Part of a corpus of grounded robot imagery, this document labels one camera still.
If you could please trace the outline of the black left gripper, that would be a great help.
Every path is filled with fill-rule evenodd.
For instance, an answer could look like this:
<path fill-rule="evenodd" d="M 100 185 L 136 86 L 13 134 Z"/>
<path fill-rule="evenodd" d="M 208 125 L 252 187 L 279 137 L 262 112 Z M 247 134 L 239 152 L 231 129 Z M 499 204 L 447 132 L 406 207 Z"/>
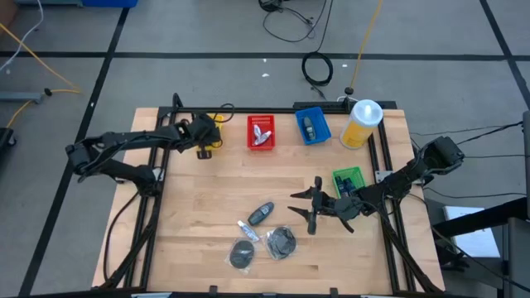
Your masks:
<path fill-rule="evenodd" d="M 177 143 L 177 151 L 182 153 L 193 147 L 198 147 L 197 158 L 199 160 L 211 159 L 213 154 L 207 150 L 207 146 L 213 146 L 221 142 L 221 134 L 216 126 L 216 121 L 206 113 L 193 113 L 192 121 L 182 119 L 178 122 L 182 130 L 181 139 Z"/>

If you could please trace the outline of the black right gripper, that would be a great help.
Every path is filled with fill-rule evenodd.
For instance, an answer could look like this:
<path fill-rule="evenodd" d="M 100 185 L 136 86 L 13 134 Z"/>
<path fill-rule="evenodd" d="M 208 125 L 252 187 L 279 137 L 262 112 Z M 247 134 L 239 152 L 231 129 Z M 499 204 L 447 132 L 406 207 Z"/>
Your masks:
<path fill-rule="evenodd" d="M 311 212 L 307 209 L 299 209 L 292 206 L 288 206 L 289 210 L 301 215 L 305 221 L 308 221 L 307 232 L 309 234 L 316 233 L 317 215 L 336 217 L 348 232 L 353 233 L 354 229 L 349 225 L 349 221 L 359 215 L 363 208 L 361 200 L 357 197 L 349 196 L 336 199 L 328 196 L 321 188 L 322 178 L 316 176 L 314 187 L 291 194 L 292 198 L 311 199 Z"/>

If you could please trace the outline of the bagged black round brush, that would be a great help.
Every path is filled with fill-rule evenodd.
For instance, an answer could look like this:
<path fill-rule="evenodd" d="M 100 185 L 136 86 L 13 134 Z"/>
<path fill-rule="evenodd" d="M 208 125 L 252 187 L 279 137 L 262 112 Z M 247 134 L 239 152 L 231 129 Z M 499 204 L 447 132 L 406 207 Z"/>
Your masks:
<path fill-rule="evenodd" d="M 274 260 L 282 260 L 292 255 L 297 247 L 297 240 L 289 227 L 281 226 L 268 231 L 264 236 L 266 249 Z"/>
<path fill-rule="evenodd" d="M 256 248 L 254 243 L 243 238 L 236 238 L 224 259 L 224 262 L 233 269 L 248 274 L 255 258 Z"/>

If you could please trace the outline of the dark grey deodorant stick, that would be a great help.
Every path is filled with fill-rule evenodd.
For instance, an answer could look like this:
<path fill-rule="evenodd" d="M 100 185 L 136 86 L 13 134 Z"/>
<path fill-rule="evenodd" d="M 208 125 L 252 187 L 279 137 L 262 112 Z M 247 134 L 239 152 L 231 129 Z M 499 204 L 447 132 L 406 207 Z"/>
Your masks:
<path fill-rule="evenodd" d="M 316 131 L 311 119 L 307 116 L 303 118 L 303 127 L 305 130 L 306 138 L 309 141 L 314 141 L 316 139 Z"/>
<path fill-rule="evenodd" d="M 256 210 L 254 210 L 250 216 L 248 217 L 248 223 L 251 226 L 256 226 L 260 224 L 264 219 L 266 219 L 274 210 L 274 203 L 273 202 L 267 202 L 266 204 L 263 204 L 262 206 L 258 207 Z"/>

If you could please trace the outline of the yellow plastic basket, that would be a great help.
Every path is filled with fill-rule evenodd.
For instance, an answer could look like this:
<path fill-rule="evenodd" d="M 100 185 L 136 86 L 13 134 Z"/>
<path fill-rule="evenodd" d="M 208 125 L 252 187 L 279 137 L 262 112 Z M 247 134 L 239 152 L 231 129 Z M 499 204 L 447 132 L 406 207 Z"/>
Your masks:
<path fill-rule="evenodd" d="M 214 120 L 215 126 L 220 131 L 222 131 L 224 116 L 221 115 L 221 114 L 217 114 L 217 113 L 209 113 L 208 116 L 211 117 Z M 214 150 L 217 150 L 217 149 L 221 148 L 222 146 L 223 146 L 223 141 L 219 140 L 218 142 L 214 142 L 214 143 L 206 146 L 205 149 L 207 151 L 214 151 Z"/>

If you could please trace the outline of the red plastic basket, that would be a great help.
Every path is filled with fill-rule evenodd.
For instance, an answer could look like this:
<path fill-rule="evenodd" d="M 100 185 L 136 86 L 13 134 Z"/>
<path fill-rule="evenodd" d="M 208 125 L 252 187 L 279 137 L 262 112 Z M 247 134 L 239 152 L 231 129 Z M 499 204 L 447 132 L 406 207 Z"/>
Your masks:
<path fill-rule="evenodd" d="M 267 131 L 271 131 L 272 135 L 261 145 L 254 146 L 253 141 L 255 139 L 253 133 L 253 125 L 257 124 L 262 131 L 262 134 Z M 275 133 L 275 122 L 274 116 L 271 114 L 267 115 L 250 115 L 247 119 L 247 147 L 251 151 L 271 151 L 276 145 L 276 133 Z"/>

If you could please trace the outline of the green plastic basket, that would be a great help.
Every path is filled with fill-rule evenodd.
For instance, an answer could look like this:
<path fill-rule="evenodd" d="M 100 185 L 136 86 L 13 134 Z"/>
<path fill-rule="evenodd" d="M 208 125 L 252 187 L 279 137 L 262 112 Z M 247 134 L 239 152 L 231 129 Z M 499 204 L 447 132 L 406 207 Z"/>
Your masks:
<path fill-rule="evenodd" d="M 357 166 L 356 167 L 350 167 L 350 168 L 345 168 L 345 169 L 332 171 L 332 176 L 333 176 L 333 182 L 334 182 L 334 185 L 335 185 L 335 191 L 336 191 L 337 195 L 338 195 L 338 193 L 337 193 L 337 188 L 336 188 L 336 184 L 335 184 L 335 177 L 336 176 L 339 176 L 342 179 L 343 182 L 344 182 L 344 179 L 350 178 L 353 181 L 353 183 L 354 183 L 355 189 L 365 187 L 365 183 L 364 183 L 364 178 L 363 178 L 362 172 L 361 172 L 360 168 L 357 167 Z"/>

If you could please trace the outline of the blue plastic basket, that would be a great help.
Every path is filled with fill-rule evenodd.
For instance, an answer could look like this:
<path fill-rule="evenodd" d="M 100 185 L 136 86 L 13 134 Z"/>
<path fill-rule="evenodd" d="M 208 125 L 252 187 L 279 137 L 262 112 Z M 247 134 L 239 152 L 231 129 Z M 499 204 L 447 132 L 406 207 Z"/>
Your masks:
<path fill-rule="evenodd" d="M 295 116 L 296 122 L 301 131 L 301 137 L 306 145 L 313 145 L 316 143 L 325 142 L 329 138 L 331 138 L 330 129 L 328 127 L 327 121 L 325 120 L 323 110 L 320 107 L 299 110 L 295 112 Z M 314 125 L 316 131 L 316 139 L 314 141 L 309 141 L 306 138 L 305 130 L 303 127 L 303 118 L 305 116 L 309 117 Z"/>

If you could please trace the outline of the large white yellow bottle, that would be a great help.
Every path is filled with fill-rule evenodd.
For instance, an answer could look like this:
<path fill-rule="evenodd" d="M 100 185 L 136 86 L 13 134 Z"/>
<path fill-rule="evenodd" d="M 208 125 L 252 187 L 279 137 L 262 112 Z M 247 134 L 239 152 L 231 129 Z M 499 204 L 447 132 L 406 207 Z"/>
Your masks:
<path fill-rule="evenodd" d="M 383 109 L 371 99 L 357 101 L 340 134 L 340 142 L 349 149 L 360 148 L 383 120 Z"/>

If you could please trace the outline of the blue storage bin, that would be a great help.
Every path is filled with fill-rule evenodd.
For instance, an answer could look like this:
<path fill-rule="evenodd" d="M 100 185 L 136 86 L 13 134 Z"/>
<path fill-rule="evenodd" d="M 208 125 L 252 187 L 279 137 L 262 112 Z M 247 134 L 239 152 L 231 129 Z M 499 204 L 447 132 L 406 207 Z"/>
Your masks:
<path fill-rule="evenodd" d="M 85 7 L 136 7 L 138 0 L 81 0 Z"/>

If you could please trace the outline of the white paper sheet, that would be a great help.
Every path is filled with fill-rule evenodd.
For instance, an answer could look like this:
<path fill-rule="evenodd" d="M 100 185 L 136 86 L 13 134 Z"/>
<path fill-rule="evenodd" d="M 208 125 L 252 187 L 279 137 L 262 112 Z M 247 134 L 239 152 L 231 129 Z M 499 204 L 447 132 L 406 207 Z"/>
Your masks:
<path fill-rule="evenodd" d="M 460 206 L 445 206 L 442 209 L 446 220 L 458 219 L 465 215 L 484 211 L 484 208 Z M 499 249 L 491 228 L 483 228 L 471 233 L 453 236 L 451 240 L 472 257 L 500 258 Z"/>

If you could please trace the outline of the grey metal floor foot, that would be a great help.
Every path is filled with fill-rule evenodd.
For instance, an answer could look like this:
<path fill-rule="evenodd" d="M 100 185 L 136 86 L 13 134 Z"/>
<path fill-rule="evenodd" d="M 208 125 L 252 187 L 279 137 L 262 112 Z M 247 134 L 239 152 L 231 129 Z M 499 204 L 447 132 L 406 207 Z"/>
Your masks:
<path fill-rule="evenodd" d="M 0 102 L 30 101 L 40 104 L 42 102 L 42 99 L 43 95 L 41 93 L 0 91 Z"/>

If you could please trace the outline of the dark grey side desk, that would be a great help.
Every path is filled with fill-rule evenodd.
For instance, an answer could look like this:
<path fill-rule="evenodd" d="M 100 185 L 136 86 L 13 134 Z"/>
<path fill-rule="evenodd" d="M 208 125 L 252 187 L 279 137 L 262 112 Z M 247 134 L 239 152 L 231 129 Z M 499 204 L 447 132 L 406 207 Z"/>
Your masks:
<path fill-rule="evenodd" d="M 438 238 L 448 238 L 508 225 L 508 277 L 504 283 L 512 282 L 508 287 L 511 298 L 516 290 L 529 284 L 530 291 L 530 110 L 523 113 L 523 140 L 526 195 L 505 204 L 501 204 L 477 213 L 464 215 L 456 219 L 436 224 L 432 230 Z"/>

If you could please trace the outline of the black aluminium table frame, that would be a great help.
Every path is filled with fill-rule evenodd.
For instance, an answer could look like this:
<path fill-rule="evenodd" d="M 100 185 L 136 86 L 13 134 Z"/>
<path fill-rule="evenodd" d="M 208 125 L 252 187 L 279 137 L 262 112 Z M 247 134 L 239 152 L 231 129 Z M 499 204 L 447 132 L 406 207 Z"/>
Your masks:
<path fill-rule="evenodd" d="M 293 108 L 270 108 L 275 118 L 276 145 L 271 151 L 247 147 L 247 119 L 252 108 L 237 108 L 224 125 L 224 146 L 207 160 L 193 151 L 156 154 L 168 169 L 157 231 L 141 250 L 125 276 L 125 286 L 148 291 L 220 293 L 327 294 L 336 289 L 348 294 L 391 294 L 419 290 L 392 244 L 384 237 L 376 215 L 360 216 L 346 231 L 337 219 L 321 217 L 315 235 L 295 208 L 310 202 L 296 197 L 316 176 L 332 192 L 333 170 L 357 166 L 367 183 L 373 171 L 396 170 L 412 158 L 412 144 L 404 112 L 384 105 L 383 129 L 370 144 L 357 150 L 343 147 L 337 137 L 307 146 L 301 140 Z M 292 228 L 298 245 L 288 258 L 276 261 L 263 243 L 256 247 L 247 272 L 229 265 L 233 242 L 241 237 L 238 220 L 260 204 L 272 201 L 272 215 L 258 227 Z"/>

